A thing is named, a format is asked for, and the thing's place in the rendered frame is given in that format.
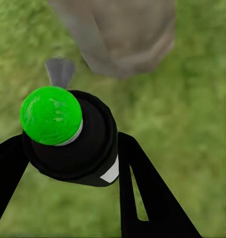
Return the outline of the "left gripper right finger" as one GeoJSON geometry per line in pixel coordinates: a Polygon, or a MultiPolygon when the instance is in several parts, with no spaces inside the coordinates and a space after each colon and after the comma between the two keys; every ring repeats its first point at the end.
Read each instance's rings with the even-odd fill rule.
{"type": "Polygon", "coordinates": [[[118,133],[122,238],[202,238],[137,140],[118,133]],[[130,165],[149,221],[137,217],[130,165]]]}

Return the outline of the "pesticide atomizer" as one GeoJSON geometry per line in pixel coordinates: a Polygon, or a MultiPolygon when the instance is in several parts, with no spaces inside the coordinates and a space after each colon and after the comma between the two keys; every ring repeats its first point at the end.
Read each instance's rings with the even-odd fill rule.
{"type": "Polygon", "coordinates": [[[109,107],[96,96],[66,90],[74,62],[51,58],[51,81],[26,97],[20,110],[23,150],[32,166],[53,179],[106,187],[119,178],[118,130],[109,107]]]}

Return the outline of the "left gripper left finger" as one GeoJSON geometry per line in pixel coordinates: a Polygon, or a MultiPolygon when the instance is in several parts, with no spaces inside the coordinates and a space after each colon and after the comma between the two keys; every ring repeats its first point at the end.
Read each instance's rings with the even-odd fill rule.
{"type": "Polygon", "coordinates": [[[23,150],[21,134],[0,144],[0,218],[29,162],[23,150]]]}

